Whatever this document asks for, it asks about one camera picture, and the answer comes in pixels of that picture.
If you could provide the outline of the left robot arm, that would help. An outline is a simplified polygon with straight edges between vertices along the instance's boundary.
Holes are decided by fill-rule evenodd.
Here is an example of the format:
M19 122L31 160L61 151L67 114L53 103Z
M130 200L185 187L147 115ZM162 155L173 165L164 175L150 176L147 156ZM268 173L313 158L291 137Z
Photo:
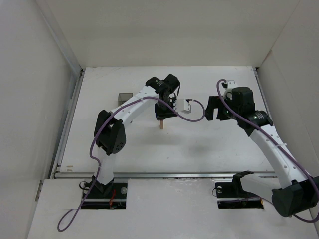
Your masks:
M126 144L125 129L148 107L155 108L157 120L175 117L171 108L174 107L176 97L171 99L170 95L179 88L180 81L172 74L163 80L152 77L146 81L145 86L137 94L123 104L124 109L117 107L110 112L105 110L99 112L94 134L97 134L106 121L108 123L96 140L101 166L99 173L95 173L92 179L97 180L94 187L103 196L112 190L115 154L120 152Z

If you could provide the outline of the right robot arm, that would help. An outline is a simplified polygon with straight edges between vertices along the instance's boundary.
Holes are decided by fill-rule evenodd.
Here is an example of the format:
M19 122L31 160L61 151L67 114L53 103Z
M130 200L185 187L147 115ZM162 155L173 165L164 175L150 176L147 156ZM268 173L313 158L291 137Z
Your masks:
M277 183L266 182L252 171L234 174L228 183L216 183L218 198L233 198L233 203L260 197L270 201L283 217L313 208L319 202L319 178L312 177L289 153L278 136L271 118L255 109L253 92L248 87L226 89L223 96L210 96L205 110L208 121L217 109L220 121L234 119L259 147L272 166Z

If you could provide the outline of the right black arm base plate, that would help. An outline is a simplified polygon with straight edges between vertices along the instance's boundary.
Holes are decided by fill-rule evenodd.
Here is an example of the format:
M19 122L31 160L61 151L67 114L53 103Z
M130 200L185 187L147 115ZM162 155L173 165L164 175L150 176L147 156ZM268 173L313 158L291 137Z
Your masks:
M263 209L262 199L249 192L239 192L232 182L215 182L212 195L218 209Z

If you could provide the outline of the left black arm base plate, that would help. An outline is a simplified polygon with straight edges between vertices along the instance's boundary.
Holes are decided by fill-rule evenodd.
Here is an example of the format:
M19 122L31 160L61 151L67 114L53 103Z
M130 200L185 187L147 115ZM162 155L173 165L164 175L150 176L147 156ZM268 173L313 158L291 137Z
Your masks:
M101 192L94 186L81 209L124 210L127 207L127 182L111 182Z

